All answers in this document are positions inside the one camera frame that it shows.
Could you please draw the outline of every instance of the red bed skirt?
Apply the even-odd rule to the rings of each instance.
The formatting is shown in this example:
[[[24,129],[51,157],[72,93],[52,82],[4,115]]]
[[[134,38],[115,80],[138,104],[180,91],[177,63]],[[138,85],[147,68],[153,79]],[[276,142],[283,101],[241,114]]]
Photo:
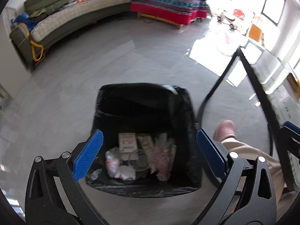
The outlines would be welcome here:
[[[190,15],[178,14],[162,8],[152,7],[144,4],[131,3],[130,10],[133,12],[147,13],[153,16],[158,16],[163,19],[170,20],[179,25],[189,25],[192,19],[206,18],[206,11],[194,11]]]

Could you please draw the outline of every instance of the window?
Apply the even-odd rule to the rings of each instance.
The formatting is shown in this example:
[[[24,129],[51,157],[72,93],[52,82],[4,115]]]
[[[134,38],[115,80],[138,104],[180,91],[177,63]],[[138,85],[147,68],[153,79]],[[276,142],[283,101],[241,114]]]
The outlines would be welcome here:
[[[276,26],[280,20],[285,0],[265,0],[262,14]]]

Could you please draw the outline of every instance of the gray upholstered couch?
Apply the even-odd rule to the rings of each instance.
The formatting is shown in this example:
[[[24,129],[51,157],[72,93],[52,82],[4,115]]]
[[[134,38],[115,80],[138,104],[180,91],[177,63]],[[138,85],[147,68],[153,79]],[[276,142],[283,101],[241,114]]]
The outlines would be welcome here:
[[[62,5],[74,1],[27,0],[24,7],[28,14],[41,8],[51,13]],[[131,0],[87,0],[76,3],[45,18],[30,33],[24,25],[18,25],[10,37],[26,66],[35,68],[42,51],[83,26],[107,16],[129,11],[130,2]]]

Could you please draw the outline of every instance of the black garbage bag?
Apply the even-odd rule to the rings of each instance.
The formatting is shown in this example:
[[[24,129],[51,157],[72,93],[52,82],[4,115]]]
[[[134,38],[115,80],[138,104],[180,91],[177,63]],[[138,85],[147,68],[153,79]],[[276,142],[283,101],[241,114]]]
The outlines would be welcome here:
[[[100,191],[126,197],[162,198],[196,191],[201,186],[202,154],[197,145],[197,123],[188,92],[177,86],[148,83],[105,85],[99,90],[92,131],[100,129],[104,142],[86,177]],[[171,177],[156,174],[129,184],[110,178],[105,152],[119,146],[118,133],[167,132],[176,144]]]

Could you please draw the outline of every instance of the gray floor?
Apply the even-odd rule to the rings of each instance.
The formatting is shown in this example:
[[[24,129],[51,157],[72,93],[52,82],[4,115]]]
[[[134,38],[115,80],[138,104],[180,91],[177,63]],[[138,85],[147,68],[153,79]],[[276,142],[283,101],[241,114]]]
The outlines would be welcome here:
[[[228,25],[216,28],[212,26],[216,21],[207,19],[179,31],[163,22],[146,22],[150,20],[106,19],[64,38],[48,51],[30,82],[5,109],[0,126],[0,160],[5,171],[0,172],[0,185],[22,208],[34,158],[57,158],[88,138],[102,85],[178,85],[188,89],[198,110],[218,76],[198,63],[201,57],[196,62],[189,53],[196,40],[209,32],[220,35]],[[217,56],[213,50],[193,50],[204,60]],[[212,137],[221,120],[231,119],[239,140],[268,152],[266,121],[255,106],[256,98],[249,100],[252,94],[247,78],[238,87],[223,82],[207,105],[203,127]],[[197,192],[163,199],[124,198],[92,189],[83,180],[80,183],[112,225],[190,224],[215,191],[205,176]]]

